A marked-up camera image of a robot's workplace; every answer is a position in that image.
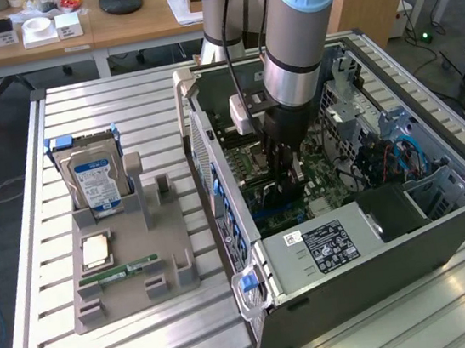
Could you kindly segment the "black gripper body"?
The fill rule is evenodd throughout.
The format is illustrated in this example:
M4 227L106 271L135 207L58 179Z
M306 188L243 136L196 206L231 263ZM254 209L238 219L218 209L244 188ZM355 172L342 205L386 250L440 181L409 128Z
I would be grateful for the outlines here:
M308 133L310 114L309 103L299 107L279 105L267 109L263 124L266 151L272 152L276 147L299 151Z

